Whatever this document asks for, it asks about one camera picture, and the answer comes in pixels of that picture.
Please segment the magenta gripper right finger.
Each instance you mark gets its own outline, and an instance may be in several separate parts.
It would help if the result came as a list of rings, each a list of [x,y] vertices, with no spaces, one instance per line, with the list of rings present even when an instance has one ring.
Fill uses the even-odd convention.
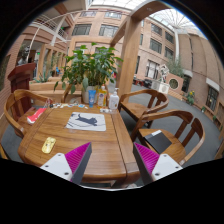
[[[157,154],[136,142],[133,143],[133,154],[144,185],[182,169],[168,154]]]

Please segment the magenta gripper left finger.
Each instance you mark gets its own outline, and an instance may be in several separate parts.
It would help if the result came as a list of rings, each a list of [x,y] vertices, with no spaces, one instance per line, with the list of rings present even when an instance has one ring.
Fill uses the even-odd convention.
[[[91,153],[92,144],[88,142],[66,154],[57,153],[41,169],[79,185]]]

